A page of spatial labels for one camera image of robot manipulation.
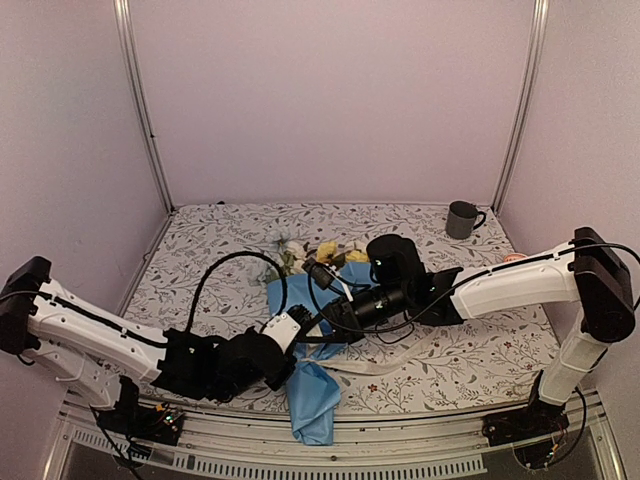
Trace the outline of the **cream printed ribbon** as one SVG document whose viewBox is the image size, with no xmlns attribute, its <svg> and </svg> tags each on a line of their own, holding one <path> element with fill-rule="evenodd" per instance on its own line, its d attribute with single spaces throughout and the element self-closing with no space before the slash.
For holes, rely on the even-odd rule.
<svg viewBox="0 0 640 480">
<path fill-rule="evenodd" d="M 312 364 L 316 364 L 322 366 L 324 368 L 329 368 L 337 371 L 343 371 L 347 373 L 353 373 L 364 376 L 382 376 L 386 374 L 390 374 L 396 370 L 401 369 L 405 364 L 416 360 L 420 355 L 422 355 L 427 347 L 429 346 L 430 341 L 428 338 L 422 338 L 418 342 L 414 343 L 411 347 L 406 349 L 401 355 L 399 355 L 396 359 L 391 362 L 377 364 L 372 361 L 359 361 L 359 360 L 341 360 L 336 357 L 332 357 L 330 359 L 318 360 L 310 357 L 306 357 L 302 359 L 302 362 L 308 362 Z"/>
</svg>

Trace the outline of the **blue hydrangea stem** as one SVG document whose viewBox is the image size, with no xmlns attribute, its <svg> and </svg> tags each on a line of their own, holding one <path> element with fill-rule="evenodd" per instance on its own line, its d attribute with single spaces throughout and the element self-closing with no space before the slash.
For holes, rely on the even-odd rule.
<svg viewBox="0 0 640 480">
<path fill-rule="evenodd" d="M 266 235 L 266 247 L 261 252 L 277 263 L 284 276 L 293 274 L 295 257 L 288 250 L 289 242 L 292 240 L 291 231 L 287 228 L 277 228 L 269 231 Z M 248 273 L 249 284 L 252 286 L 266 285 L 272 281 L 277 281 L 280 275 L 275 267 L 265 260 L 251 258 Z"/>
</svg>

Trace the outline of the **blue wrapping paper sheet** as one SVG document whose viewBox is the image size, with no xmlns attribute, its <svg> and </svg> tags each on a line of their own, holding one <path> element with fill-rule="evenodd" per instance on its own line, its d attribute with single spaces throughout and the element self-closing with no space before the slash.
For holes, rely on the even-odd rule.
<svg viewBox="0 0 640 480">
<path fill-rule="evenodd" d="M 373 285 L 370 279 L 370 264 L 349 262 L 339 275 L 357 284 Z M 285 309 L 303 305 L 312 314 L 317 313 L 308 293 L 307 274 L 287 277 L 288 293 Z M 321 290 L 314 284 L 313 292 L 320 306 L 324 306 L 338 295 Z M 267 284 L 268 310 L 275 315 L 281 306 L 282 287 L 279 280 Z M 292 434 L 306 446 L 331 446 L 334 442 L 334 413 L 341 399 L 341 390 L 336 380 L 327 370 L 313 362 L 328 360 L 345 350 L 347 344 L 297 344 L 294 354 L 297 357 L 294 373 L 286 382 Z"/>
</svg>

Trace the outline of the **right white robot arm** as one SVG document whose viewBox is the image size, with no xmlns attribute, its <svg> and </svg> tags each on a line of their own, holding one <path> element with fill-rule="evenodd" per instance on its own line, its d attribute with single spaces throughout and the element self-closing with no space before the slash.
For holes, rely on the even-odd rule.
<svg viewBox="0 0 640 480">
<path fill-rule="evenodd" d="M 466 409 L 536 397 L 517 427 L 537 436 L 555 406 L 635 326 L 631 274 L 593 229 L 493 266 L 429 271 L 414 242 L 372 240 L 358 290 L 322 302 L 330 367 L 348 412 Z"/>
</svg>

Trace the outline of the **yellow flower stem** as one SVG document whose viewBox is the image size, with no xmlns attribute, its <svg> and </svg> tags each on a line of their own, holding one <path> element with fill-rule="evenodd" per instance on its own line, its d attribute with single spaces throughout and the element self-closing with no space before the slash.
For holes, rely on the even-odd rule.
<svg viewBox="0 0 640 480">
<path fill-rule="evenodd" d="M 366 245 L 361 241 L 339 244 L 336 241 L 324 242 L 316 250 L 316 260 L 326 265 L 342 268 L 347 263 L 368 263 Z"/>
</svg>

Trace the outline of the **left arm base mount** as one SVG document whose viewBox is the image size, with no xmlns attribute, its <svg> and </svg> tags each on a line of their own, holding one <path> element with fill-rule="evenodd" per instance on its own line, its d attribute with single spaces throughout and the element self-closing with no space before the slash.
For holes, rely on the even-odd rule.
<svg viewBox="0 0 640 480">
<path fill-rule="evenodd" d="M 114 408 L 98 411 L 97 425 L 127 439 L 145 440 L 177 446 L 185 421 L 180 409 L 162 404 L 157 407 L 136 405 L 133 410 Z"/>
</svg>

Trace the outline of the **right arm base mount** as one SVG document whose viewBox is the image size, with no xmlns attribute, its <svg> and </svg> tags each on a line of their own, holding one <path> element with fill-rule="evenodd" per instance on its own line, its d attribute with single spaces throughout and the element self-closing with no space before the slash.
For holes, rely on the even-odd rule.
<svg viewBox="0 0 640 480">
<path fill-rule="evenodd" d="M 521 466 L 539 470 L 551 465 L 568 426 L 563 407 L 544 407 L 534 402 L 522 408 L 484 416 L 481 432 L 492 447 L 543 437 L 540 442 L 513 449 Z"/>
</svg>

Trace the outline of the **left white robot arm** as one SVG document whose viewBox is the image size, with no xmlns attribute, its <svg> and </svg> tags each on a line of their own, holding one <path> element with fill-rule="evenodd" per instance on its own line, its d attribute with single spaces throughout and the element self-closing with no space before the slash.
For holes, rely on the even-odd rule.
<svg viewBox="0 0 640 480">
<path fill-rule="evenodd" d="M 258 381 L 277 390 L 294 370 L 299 322 L 290 312 L 230 339 L 161 330 L 109 313 L 65 289 L 36 256 L 1 290 L 1 349 L 48 369 L 128 434 L 148 412 L 125 396 L 127 383 L 184 398 L 228 402 Z"/>
</svg>

